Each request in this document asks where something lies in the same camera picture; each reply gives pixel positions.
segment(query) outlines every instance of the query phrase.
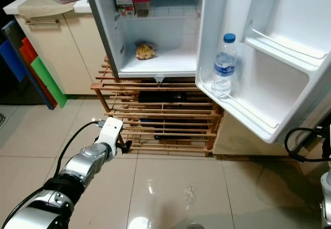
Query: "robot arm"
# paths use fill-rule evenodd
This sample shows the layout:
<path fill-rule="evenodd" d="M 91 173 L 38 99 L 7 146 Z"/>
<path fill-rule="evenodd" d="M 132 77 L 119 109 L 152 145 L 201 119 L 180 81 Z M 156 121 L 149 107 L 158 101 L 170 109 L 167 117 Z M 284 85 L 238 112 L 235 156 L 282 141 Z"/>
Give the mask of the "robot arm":
<path fill-rule="evenodd" d="M 8 223 L 5 229 L 68 228 L 75 204 L 103 164 L 112 160 L 120 145 L 121 120 L 109 117 L 98 140 L 73 156 L 56 178 L 50 178 L 42 190 Z"/>

